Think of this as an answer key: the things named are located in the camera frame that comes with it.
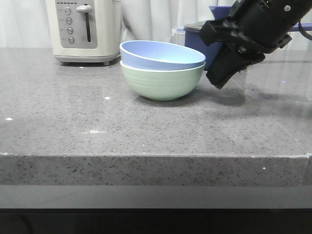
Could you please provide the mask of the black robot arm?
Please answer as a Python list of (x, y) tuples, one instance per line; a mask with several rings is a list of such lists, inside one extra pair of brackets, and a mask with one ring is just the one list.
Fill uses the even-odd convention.
[(210, 83), (221, 89), (235, 73), (283, 48), (296, 24), (311, 39), (300, 23), (311, 9), (310, 0), (237, 0), (228, 16), (206, 21), (199, 31), (204, 44), (223, 44), (207, 70)]

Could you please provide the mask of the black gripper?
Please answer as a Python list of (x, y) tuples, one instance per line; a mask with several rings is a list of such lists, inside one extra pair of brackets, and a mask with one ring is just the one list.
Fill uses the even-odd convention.
[(262, 62), (291, 40), (292, 4), (281, 0), (237, 0), (228, 16), (207, 20), (199, 31), (205, 45), (224, 42), (207, 70), (217, 89), (237, 72)]

